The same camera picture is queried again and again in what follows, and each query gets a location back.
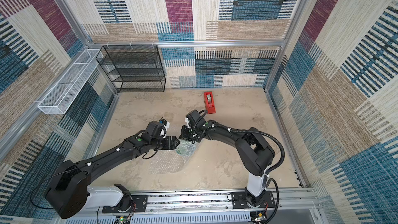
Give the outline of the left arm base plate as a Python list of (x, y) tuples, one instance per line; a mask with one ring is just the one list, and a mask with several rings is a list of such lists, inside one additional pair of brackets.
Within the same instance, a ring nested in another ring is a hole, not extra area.
[(146, 211), (148, 195), (130, 195), (123, 197), (116, 206), (104, 206), (103, 214), (131, 214)]

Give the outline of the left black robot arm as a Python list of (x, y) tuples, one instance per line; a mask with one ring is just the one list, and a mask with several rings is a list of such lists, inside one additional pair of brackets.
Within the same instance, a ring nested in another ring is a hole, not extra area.
[(93, 196), (88, 186), (111, 169), (150, 150), (175, 150), (180, 144), (176, 136), (144, 138), (133, 135), (121, 144), (95, 157), (73, 163), (63, 162), (49, 180), (45, 199), (62, 219), (77, 214)]

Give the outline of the green leaf pattern bowl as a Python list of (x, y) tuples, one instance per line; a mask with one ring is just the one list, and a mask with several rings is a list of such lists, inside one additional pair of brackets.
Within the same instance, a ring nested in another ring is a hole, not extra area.
[(192, 156), (197, 149), (197, 144), (192, 144), (192, 142), (181, 141), (178, 145), (176, 152), (183, 157)]

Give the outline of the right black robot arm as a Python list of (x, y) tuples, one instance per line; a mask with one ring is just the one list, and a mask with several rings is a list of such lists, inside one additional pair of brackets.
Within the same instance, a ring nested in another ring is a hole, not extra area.
[(249, 207), (259, 207), (265, 203), (264, 179), (268, 177), (266, 171), (271, 168), (275, 152), (257, 129), (238, 130), (209, 121), (195, 127), (182, 126), (180, 138), (193, 143), (205, 138), (236, 148), (249, 172), (245, 188), (246, 204)]

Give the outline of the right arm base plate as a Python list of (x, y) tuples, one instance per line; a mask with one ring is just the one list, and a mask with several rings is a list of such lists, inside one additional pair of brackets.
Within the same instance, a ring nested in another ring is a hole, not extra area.
[(271, 191), (263, 191), (259, 196), (255, 197), (249, 191), (232, 192), (227, 196), (231, 200), (234, 209), (246, 208), (274, 208), (276, 206), (276, 198)]

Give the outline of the clear bubble wrap sheet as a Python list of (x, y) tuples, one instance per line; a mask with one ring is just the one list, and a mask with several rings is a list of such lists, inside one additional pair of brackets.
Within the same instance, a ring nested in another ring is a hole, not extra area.
[(176, 149), (162, 150), (150, 159), (149, 172), (150, 174), (177, 173), (187, 165), (192, 156), (183, 157), (176, 152)]

